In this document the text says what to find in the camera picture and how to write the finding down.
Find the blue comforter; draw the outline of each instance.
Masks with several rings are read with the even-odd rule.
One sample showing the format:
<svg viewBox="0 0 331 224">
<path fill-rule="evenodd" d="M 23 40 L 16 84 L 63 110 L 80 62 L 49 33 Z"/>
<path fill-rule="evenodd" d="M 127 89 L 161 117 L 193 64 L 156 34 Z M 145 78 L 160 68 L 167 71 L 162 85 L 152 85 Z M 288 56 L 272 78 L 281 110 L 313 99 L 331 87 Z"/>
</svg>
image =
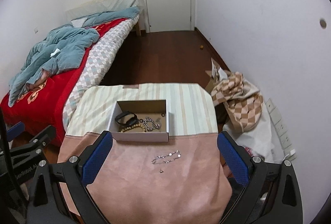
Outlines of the blue comforter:
<svg viewBox="0 0 331 224">
<path fill-rule="evenodd" d="M 83 27 L 93 27 L 120 18 L 134 19 L 138 15 L 138 13 L 139 8 L 136 6 L 115 12 L 96 13 L 87 16 L 87 20 L 83 24 Z"/>
<path fill-rule="evenodd" d="M 9 84 L 9 107 L 12 107 L 19 96 L 28 92 L 27 83 L 34 84 L 42 70 L 52 75 L 78 68 L 85 54 L 85 49 L 99 39 L 95 29 L 74 28 L 63 25 L 49 32 L 46 39 L 34 45 L 29 52 L 21 71 Z"/>
</svg>

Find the baseboard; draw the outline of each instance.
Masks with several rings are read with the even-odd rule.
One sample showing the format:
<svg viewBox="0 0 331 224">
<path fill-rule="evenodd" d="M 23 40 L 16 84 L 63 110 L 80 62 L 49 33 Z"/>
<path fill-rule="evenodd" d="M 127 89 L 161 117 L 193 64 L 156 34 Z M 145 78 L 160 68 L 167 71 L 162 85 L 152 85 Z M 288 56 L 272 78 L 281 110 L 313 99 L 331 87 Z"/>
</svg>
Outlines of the baseboard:
<svg viewBox="0 0 331 224">
<path fill-rule="evenodd" d="M 199 31 L 199 29 L 197 27 L 195 27 L 194 31 L 196 31 L 201 36 L 201 38 L 204 40 L 209 51 L 211 52 L 213 59 L 221 66 L 221 68 L 223 70 L 230 70 L 229 67 L 227 67 L 227 65 L 223 61 L 223 59 L 221 58 L 221 56 L 217 53 L 217 51 L 214 49 L 214 47 L 210 44 L 208 39 Z"/>
</svg>

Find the metal screw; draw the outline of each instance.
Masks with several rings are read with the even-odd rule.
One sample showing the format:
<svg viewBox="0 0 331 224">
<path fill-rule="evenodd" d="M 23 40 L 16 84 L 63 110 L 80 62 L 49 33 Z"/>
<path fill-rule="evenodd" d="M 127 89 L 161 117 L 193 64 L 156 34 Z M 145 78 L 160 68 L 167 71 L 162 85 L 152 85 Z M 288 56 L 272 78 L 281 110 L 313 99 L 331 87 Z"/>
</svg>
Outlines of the metal screw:
<svg viewBox="0 0 331 224">
<path fill-rule="evenodd" d="M 286 166 L 291 166 L 291 165 L 292 165 L 292 163 L 291 163 L 290 161 L 288 161 L 288 160 L 285 160 L 285 161 L 284 161 L 284 164 L 285 164 Z"/>
<path fill-rule="evenodd" d="M 259 162 L 261 162 L 261 158 L 258 157 L 258 156 L 254 156 L 253 161 L 256 162 L 256 163 L 259 163 Z"/>
<path fill-rule="evenodd" d="M 78 160 L 78 157 L 77 156 L 72 156 L 72 157 L 70 157 L 70 159 L 69 159 L 69 161 L 71 162 L 71 163 L 74 163 L 74 162 L 76 162 Z"/>
<path fill-rule="evenodd" d="M 39 162 L 39 166 L 43 167 L 46 165 L 46 161 L 45 160 L 42 160 Z"/>
</svg>

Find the wooden bead bracelet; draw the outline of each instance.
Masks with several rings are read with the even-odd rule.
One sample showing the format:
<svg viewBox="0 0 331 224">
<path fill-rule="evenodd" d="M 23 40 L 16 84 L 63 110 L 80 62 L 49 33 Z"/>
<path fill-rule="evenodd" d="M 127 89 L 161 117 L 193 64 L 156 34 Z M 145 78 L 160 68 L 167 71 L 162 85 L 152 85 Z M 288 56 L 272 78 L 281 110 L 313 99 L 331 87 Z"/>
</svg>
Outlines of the wooden bead bracelet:
<svg viewBox="0 0 331 224">
<path fill-rule="evenodd" d="M 142 128 L 144 132 L 147 131 L 144 125 L 142 125 L 142 124 L 135 124 L 135 125 L 133 125 L 131 127 L 127 127 L 125 129 L 121 130 L 121 133 L 125 133 L 126 131 L 132 130 L 132 129 L 135 129 L 135 128 Z"/>
</svg>

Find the checkered blanket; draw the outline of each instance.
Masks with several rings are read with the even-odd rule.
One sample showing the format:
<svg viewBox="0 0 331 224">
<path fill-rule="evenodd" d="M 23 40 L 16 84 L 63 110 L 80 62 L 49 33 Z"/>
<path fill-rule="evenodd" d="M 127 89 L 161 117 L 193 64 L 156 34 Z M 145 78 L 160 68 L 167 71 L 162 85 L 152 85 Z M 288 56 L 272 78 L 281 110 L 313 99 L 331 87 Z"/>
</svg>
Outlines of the checkered blanket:
<svg viewBox="0 0 331 224">
<path fill-rule="evenodd" d="M 237 132 L 246 132 L 256 126 L 261 116 L 263 96 L 260 90 L 244 79 L 239 72 L 227 73 L 212 90 L 214 106 L 224 103 L 224 107 Z"/>
<path fill-rule="evenodd" d="M 84 70 L 63 108 L 63 127 L 65 131 L 67 131 L 68 124 L 84 92 L 90 87 L 99 85 L 112 65 L 124 39 L 138 20 L 139 15 L 133 20 L 128 19 L 121 22 L 100 38 L 90 50 Z"/>
</svg>

